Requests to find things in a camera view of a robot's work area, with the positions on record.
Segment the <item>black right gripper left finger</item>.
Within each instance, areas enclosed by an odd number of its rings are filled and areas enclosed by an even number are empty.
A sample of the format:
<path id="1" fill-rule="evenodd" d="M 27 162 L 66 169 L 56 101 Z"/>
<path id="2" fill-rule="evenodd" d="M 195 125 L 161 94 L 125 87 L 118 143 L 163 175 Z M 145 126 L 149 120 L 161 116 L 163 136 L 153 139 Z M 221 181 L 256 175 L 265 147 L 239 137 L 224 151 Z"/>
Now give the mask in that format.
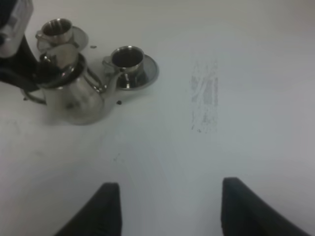
<path id="1" fill-rule="evenodd" d="M 105 183 L 56 235 L 120 236 L 122 228 L 120 187 L 117 183 Z"/>

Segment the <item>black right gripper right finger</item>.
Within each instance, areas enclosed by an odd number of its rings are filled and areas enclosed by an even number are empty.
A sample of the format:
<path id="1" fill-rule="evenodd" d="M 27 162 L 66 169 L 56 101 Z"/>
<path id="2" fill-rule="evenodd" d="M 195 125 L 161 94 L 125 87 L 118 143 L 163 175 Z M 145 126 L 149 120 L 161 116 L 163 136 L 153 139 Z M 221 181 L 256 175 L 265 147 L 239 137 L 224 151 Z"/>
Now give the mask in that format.
<path id="1" fill-rule="evenodd" d="M 265 203 L 240 179 L 222 182 L 221 228 L 225 236 L 307 236 Z"/>

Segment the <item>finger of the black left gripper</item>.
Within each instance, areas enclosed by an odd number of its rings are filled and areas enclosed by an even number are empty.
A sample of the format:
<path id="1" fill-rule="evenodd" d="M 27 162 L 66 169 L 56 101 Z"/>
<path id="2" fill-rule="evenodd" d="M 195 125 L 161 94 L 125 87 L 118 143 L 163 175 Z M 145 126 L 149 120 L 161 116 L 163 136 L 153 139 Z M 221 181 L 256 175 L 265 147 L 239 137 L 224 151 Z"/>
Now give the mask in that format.
<path id="1" fill-rule="evenodd" d="M 49 61 L 37 61 L 25 37 L 10 47 L 10 40 L 0 35 L 0 49 L 9 54 L 0 55 L 0 81 L 26 91 L 36 91 L 39 84 L 46 84 L 59 75 L 59 69 Z"/>

